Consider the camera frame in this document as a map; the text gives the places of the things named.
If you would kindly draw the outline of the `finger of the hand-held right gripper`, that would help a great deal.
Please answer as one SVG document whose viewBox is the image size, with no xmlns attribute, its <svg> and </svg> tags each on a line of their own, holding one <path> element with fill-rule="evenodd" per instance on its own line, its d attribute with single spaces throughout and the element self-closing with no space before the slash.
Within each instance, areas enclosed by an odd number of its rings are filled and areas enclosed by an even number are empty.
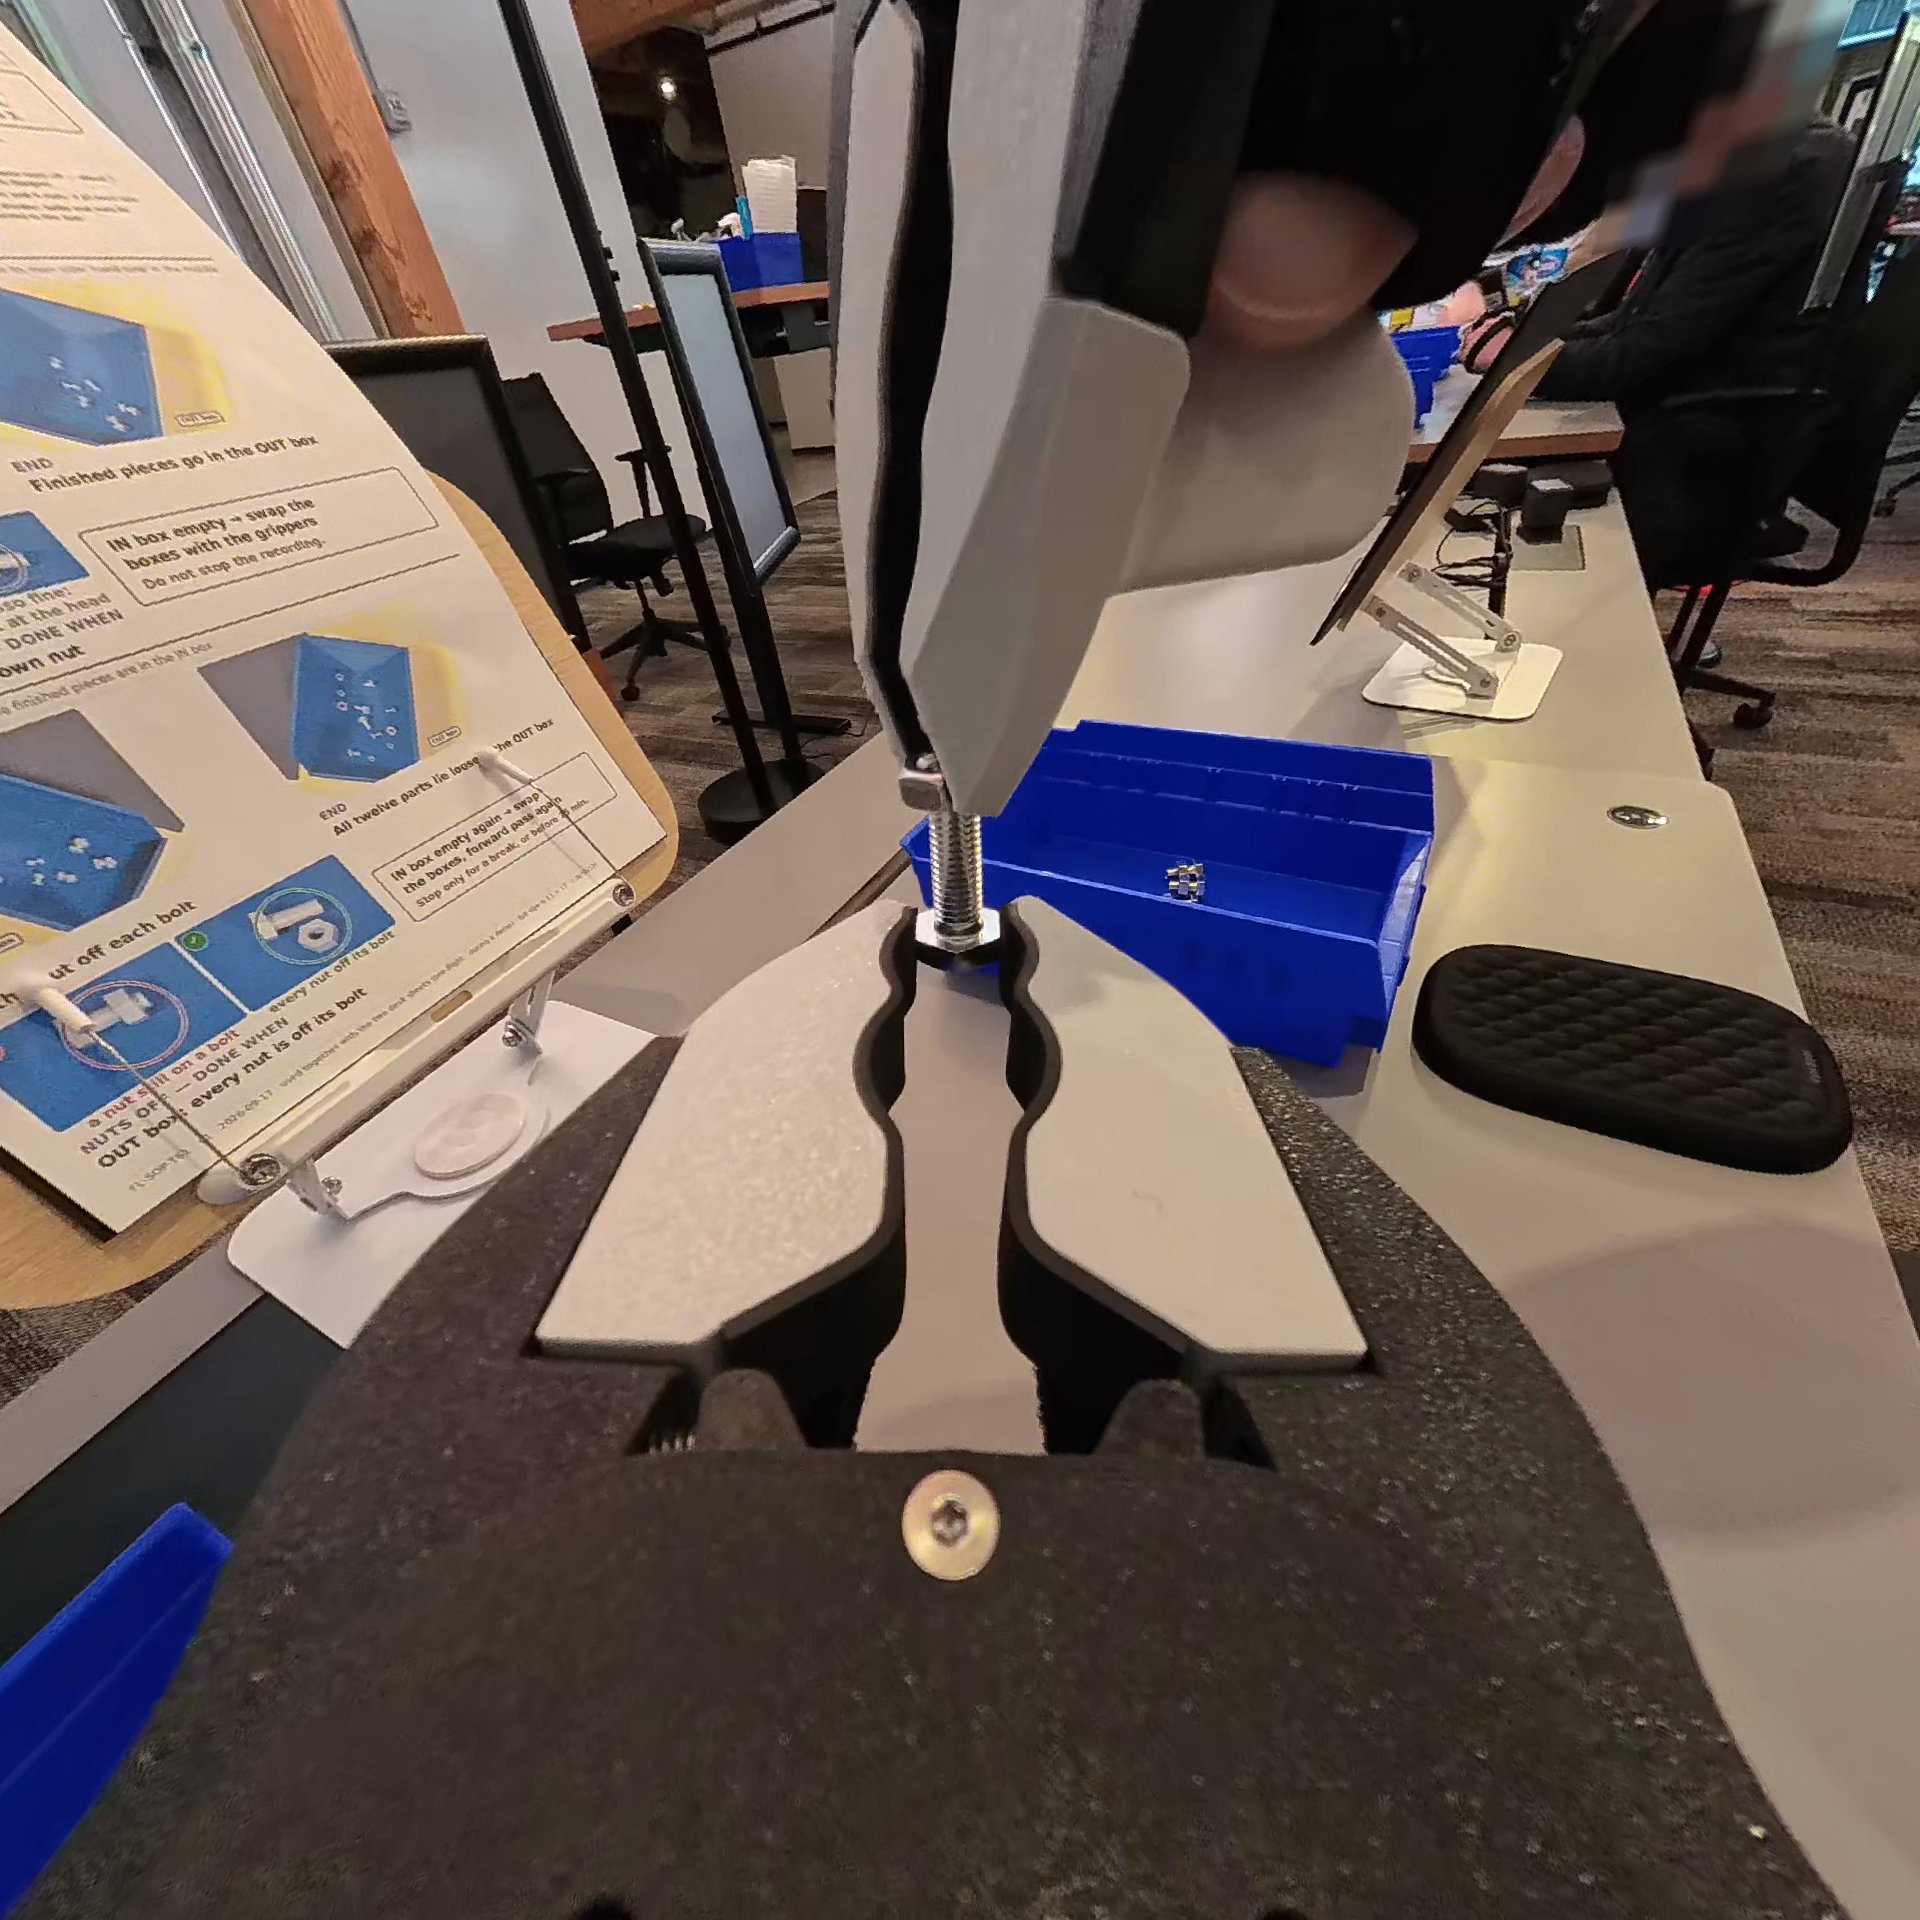
<svg viewBox="0 0 1920 1920">
<path fill-rule="evenodd" d="M 925 418 L 951 277 L 952 2 L 837 5 L 828 141 L 833 456 L 866 697 L 900 759 L 930 755 L 903 663 Z"/>
<path fill-rule="evenodd" d="M 1191 263 L 1138 233 L 1152 5 L 962 5 L 948 289 L 900 665 L 956 811 L 999 811 L 1117 588 L 1188 393 Z"/>
</svg>

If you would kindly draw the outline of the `black wheeled office chair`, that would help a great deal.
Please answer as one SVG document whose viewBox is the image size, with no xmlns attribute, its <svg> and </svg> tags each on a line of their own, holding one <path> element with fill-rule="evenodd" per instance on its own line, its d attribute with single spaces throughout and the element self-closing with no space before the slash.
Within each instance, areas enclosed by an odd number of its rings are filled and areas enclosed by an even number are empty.
<svg viewBox="0 0 1920 1920">
<path fill-rule="evenodd" d="M 499 392 L 569 581 L 577 588 L 632 588 L 637 595 L 637 623 L 609 641 L 593 644 L 605 660 L 632 657 L 617 690 L 624 706 L 632 703 L 645 660 L 665 657 L 667 645 L 708 653 L 708 638 L 696 620 L 664 618 L 655 607 L 655 599 L 672 588 L 667 569 L 678 560 L 677 542 L 664 515 L 640 511 L 637 518 L 615 519 L 605 482 L 542 373 L 504 379 Z"/>
</svg>

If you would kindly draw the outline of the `black framed blank sign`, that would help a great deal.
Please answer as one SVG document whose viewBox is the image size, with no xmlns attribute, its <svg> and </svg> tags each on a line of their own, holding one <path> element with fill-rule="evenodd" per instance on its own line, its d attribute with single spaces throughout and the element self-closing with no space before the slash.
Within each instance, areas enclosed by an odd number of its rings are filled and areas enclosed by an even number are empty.
<svg viewBox="0 0 1920 1920">
<path fill-rule="evenodd" d="M 640 262 L 730 590 L 758 598 L 799 524 L 721 252 L 640 242 Z"/>
</svg>

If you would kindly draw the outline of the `black easel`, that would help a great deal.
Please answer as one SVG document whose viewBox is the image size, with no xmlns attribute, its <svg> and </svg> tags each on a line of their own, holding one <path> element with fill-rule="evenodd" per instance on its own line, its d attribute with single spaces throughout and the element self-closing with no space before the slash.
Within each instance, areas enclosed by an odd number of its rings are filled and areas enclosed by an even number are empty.
<svg viewBox="0 0 1920 1920">
<path fill-rule="evenodd" d="M 602 324 L 603 348 L 609 352 L 615 376 L 637 431 L 645 474 L 656 490 L 659 508 L 665 518 L 667 533 L 674 539 L 680 577 L 688 587 L 708 662 L 713 670 L 721 703 L 739 748 L 741 772 L 713 782 L 698 797 L 698 815 L 708 833 L 723 845 L 731 845 L 771 819 L 781 806 L 799 799 L 803 788 L 818 776 L 818 769 L 804 760 L 800 748 L 782 749 L 779 772 L 769 772 L 769 764 L 761 755 L 761 731 L 749 720 L 748 697 L 741 690 L 731 665 L 731 640 L 723 631 L 708 570 L 690 532 L 678 477 L 645 384 L 632 332 L 626 324 L 626 310 L 618 300 L 609 256 L 593 217 L 587 185 L 582 178 L 563 125 L 563 110 L 542 57 L 540 36 L 534 34 L 525 5 L 497 2 L 497 12 L 514 57 L 522 92 L 533 113 L 542 156 L 563 207 L 566 226 L 573 235 L 573 248 L 587 278 L 587 289 Z"/>
</svg>

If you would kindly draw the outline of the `wooden support post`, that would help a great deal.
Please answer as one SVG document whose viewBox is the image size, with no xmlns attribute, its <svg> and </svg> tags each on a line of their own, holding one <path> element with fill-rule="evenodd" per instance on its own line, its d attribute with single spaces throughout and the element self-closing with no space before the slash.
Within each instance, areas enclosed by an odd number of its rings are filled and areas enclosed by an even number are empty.
<svg viewBox="0 0 1920 1920">
<path fill-rule="evenodd" d="M 394 153 L 347 14 L 333 2 L 243 2 L 314 161 L 385 337 L 466 332 L 427 221 Z"/>
</svg>

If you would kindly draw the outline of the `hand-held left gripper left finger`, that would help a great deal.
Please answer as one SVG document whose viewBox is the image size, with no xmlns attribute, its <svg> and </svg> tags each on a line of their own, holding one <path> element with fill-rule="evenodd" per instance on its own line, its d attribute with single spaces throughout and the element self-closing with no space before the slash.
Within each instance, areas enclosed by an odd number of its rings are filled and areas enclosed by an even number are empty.
<svg viewBox="0 0 1920 1920">
<path fill-rule="evenodd" d="M 674 1054 L 534 1328 L 560 1357 L 866 1374 L 905 1311 L 916 911 L 748 975 Z"/>
</svg>

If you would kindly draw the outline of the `large silver hex bolt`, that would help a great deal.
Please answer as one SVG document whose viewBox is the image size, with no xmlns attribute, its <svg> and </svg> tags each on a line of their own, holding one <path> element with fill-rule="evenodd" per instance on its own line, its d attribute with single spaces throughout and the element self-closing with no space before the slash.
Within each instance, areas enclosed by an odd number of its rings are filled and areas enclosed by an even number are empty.
<svg viewBox="0 0 1920 1920">
<path fill-rule="evenodd" d="M 980 866 L 980 816 L 951 804 L 940 760 L 918 755 L 900 774 L 900 797 L 925 811 L 929 891 L 926 905 L 956 933 L 980 927 L 985 911 Z"/>
</svg>

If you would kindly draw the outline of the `dark framed board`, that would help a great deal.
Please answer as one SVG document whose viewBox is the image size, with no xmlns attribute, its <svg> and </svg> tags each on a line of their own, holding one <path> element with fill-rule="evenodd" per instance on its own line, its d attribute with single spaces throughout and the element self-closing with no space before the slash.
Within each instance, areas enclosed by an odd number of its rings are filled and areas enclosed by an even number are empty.
<svg viewBox="0 0 1920 1920">
<path fill-rule="evenodd" d="M 416 460 L 490 519 L 555 620 L 582 640 L 585 628 L 573 581 L 490 344 L 479 335 L 448 335 L 333 344 L 325 352 Z"/>
</svg>

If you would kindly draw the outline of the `person's right hand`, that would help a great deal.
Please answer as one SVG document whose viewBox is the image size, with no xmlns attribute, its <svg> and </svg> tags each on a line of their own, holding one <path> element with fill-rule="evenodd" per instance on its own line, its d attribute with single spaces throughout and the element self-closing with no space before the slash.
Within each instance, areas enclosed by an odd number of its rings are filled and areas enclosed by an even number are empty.
<svg viewBox="0 0 1920 1920">
<path fill-rule="evenodd" d="M 1368 308 L 1416 242 L 1405 214 L 1350 181 L 1243 175 L 1211 258 L 1203 329 L 1249 353 L 1305 350 Z"/>
</svg>

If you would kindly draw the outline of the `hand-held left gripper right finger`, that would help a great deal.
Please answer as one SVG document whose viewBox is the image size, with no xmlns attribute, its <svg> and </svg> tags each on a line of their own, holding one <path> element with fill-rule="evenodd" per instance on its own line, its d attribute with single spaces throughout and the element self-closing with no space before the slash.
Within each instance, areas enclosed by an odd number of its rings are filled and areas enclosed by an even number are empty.
<svg viewBox="0 0 1920 1920">
<path fill-rule="evenodd" d="M 1368 1348 L 1228 1038 L 1043 900 L 1001 936 L 1011 1041 L 1036 1060 L 1008 1060 L 1016 1247 L 1188 1374 L 1356 1369 Z"/>
</svg>

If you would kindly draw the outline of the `black wrist rest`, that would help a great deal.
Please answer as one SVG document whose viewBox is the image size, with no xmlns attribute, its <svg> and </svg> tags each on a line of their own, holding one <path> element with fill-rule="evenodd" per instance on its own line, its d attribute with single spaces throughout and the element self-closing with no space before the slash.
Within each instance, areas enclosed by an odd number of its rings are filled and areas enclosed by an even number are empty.
<svg viewBox="0 0 1920 1920">
<path fill-rule="evenodd" d="M 1802 1016 L 1669 971 L 1459 947 L 1421 978 L 1411 1044 L 1492 1107 L 1722 1167 L 1823 1171 L 1855 1133 L 1835 1056 Z"/>
</svg>

